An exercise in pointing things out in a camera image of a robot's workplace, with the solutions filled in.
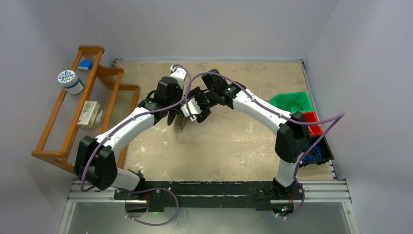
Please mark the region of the black cable spool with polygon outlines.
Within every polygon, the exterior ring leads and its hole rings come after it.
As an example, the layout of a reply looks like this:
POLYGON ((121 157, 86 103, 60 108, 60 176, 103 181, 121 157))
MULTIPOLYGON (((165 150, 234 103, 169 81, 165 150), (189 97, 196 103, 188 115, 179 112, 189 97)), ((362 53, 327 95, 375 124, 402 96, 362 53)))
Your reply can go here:
POLYGON ((174 126, 174 130, 176 131, 183 131, 189 118, 184 117, 184 115, 178 115, 175 118, 168 118, 167 117, 167 125, 174 126))

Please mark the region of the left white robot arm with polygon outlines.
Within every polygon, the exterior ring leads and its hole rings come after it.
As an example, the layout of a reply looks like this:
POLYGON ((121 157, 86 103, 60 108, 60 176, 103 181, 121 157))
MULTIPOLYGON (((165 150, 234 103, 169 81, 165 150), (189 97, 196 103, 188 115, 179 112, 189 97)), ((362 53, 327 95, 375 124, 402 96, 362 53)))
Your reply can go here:
POLYGON ((182 113, 186 74, 173 72, 162 77, 152 91, 132 113, 108 131, 92 138, 85 136, 79 143, 74 172, 81 178, 80 189, 105 190, 115 187, 126 190, 132 199, 145 194, 144 179, 138 172, 118 168, 116 156, 145 130, 167 118, 171 125, 182 113))

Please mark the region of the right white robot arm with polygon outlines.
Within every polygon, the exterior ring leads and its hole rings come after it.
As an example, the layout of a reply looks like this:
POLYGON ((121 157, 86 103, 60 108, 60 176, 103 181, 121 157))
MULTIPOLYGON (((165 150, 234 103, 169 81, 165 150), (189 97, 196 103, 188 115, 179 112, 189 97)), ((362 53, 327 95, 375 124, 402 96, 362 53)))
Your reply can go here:
POLYGON ((186 98, 194 94, 201 108, 198 116, 202 120, 206 119, 211 107, 220 104, 254 118, 276 136, 275 153, 280 160, 273 180, 273 191, 279 198, 290 195, 298 185, 296 175, 299 158, 304 155, 311 141, 304 114, 277 109, 216 69, 195 75, 195 78, 198 77, 202 78, 207 90, 192 90, 189 84, 186 98))

